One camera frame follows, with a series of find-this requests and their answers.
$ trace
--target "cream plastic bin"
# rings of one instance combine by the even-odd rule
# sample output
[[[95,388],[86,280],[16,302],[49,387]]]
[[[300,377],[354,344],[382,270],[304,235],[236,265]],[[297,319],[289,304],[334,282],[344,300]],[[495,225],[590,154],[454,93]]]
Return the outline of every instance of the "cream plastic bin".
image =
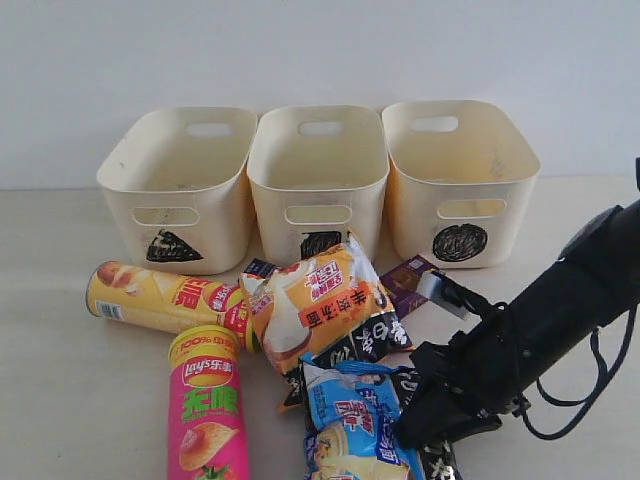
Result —
[[[249,155],[267,260],[287,266],[353,231],[373,259],[389,175],[380,116],[344,105],[265,114]]]
[[[382,113],[393,242],[441,268],[509,256],[540,162],[509,118],[477,101],[404,102]]]
[[[129,130],[97,180],[135,264],[215,274],[242,260],[255,218],[245,165],[256,125],[239,108],[166,108]]]

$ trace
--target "black cable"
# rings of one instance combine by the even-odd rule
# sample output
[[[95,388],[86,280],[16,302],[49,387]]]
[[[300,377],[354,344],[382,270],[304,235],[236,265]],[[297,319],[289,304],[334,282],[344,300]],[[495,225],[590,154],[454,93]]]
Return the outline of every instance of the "black cable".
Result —
[[[593,395],[596,392],[596,390],[598,389],[598,385],[600,385],[600,383],[605,380],[607,371],[608,371],[607,362],[605,361],[604,357],[600,353],[599,334],[600,334],[600,330],[598,328],[595,328],[591,332],[591,337],[589,338],[589,343],[591,345],[591,353],[593,353],[593,357],[595,358],[596,364],[598,366],[598,376],[596,378],[596,384],[594,385],[591,393],[589,393],[586,397],[584,397],[581,400],[561,400],[549,394],[549,392],[547,392],[542,386],[542,381],[538,378],[536,379],[536,387],[538,388],[538,392],[540,393],[540,396],[544,400],[546,400],[547,403],[550,403],[554,407],[577,407],[578,405],[582,405],[587,400],[589,400],[591,395]]]
[[[519,402],[519,405],[522,407],[521,413],[522,413],[522,421],[524,422],[525,426],[527,427],[527,430],[529,430],[529,432],[531,432],[534,436],[536,436],[537,438],[541,439],[541,440],[558,440],[562,437],[564,437],[565,435],[567,435],[569,432],[571,432],[574,428],[576,428],[578,426],[578,424],[582,421],[582,419],[584,418],[584,416],[587,414],[587,412],[589,412],[589,410],[591,409],[591,407],[593,407],[593,405],[595,404],[596,400],[598,399],[598,397],[600,396],[600,394],[602,394],[602,392],[604,391],[604,389],[609,385],[609,383],[611,383],[611,380],[613,380],[613,377],[615,377],[616,373],[618,373],[618,370],[620,369],[620,367],[622,366],[622,363],[624,362],[625,357],[627,356],[627,352],[629,351],[629,346],[631,345],[631,337],[633,336],[633,328],[635,325],[635,320],[636,320],[636,311],[637,311],[637,305],[632,306],[629,309],[629,316],[627,319],[627,326],[625,328],[625,332],[624,332],[624,337],[622,339],[622,344],[620,346],[620,351],[618,352],[618,356],[616,357],[616,360],[613,362],[613,365],[611,366],[611,370],[609,370],[605,375],[599,375],[599,381],[596,382],[596,387],[594,388],[594,391],[588,396],[588,398],[585,400],[584,404],[582,405],[582,407],[580,407],[580,410],[578,410],[578,412],[575,414],[575,416],[567,423],[567,425],[565,425],[563,428],[561,428],[560,430],[558,430],[557,432],[554,433],[543,433],[540,432],[539,430],[537,430],[533,424],[531,423],[531,420],[529,419],[529,416],[526,412],[526,408],[524,408],[525,405],[525,398],[524,398],[524,393],[522,391],[522,383],[520,381],[520,368],[518,365],[518,361],[519,361],[519,357],[520,357],[520,348],[518,345],[518,332],[517,332],[517,326],[515,323],[515,319],[513,318],[513,314],[511,313],[510,309],[509,309],[509,305],[501,302],[496,304],[496,308],[500,309],[502,312],[505,313],[506,316],[509,317],[510,320],[510,324],[511,324],[511,329],[512,329],[512,335],[513,335],[513,346],[514,346],[514,376],[515,376],[515,381],[516,381],[516,386],[517,386],[517,399]]]

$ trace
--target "bin handle hole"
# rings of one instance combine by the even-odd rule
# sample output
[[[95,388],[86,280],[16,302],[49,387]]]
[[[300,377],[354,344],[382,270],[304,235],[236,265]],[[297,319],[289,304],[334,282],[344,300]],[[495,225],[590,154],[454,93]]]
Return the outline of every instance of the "bin handle hole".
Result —
[[[458,117],[453,115],[446,117],[418,117],[411,122],[411,130],[414,132],[455,132],[459,123]]]
[[[200,214],[190,207],[136,207],[131,216],[144,227],[192,227],[200,221]]]
[[[351,207],[346,205],[294,206],[284,211],[284,218],[291,225],[344,225],[352,215]]]
[[[228,123],[189,123],[187,133],[196,138],[230,137],[233,134]]]
[[[501,198],[478,200],[446,200],[438,205],[438,216],[444,219],[493,218],[507,209]]]
[[[305,137],[336,136],[344,133],[342,122],[302,122],[298,133]]]

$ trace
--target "snack bag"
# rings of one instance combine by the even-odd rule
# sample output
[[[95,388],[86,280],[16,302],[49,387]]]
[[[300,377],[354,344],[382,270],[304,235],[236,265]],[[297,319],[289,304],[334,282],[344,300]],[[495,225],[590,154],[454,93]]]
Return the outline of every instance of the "snack bag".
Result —
[[[418,385],[414,369],[346,361],[300,365],[307,406],[305,480],[460,480],[451,445],[405,450],[394,422]]]
[[[412,344],[384,286],[356,237],[266,279],[243,273],[240,284],[258,340],[300,403],[298,359],[319,366],[343,360],[377,362]]]

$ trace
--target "potato chip image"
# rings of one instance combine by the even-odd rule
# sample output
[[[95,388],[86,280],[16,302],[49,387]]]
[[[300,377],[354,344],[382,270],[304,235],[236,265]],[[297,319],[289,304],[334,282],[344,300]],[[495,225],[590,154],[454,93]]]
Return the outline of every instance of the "potato chip image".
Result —
[[[179,460],[183,470],[202,468],[229,442],[238,430],[216,422],[190,428],[180,443]]]

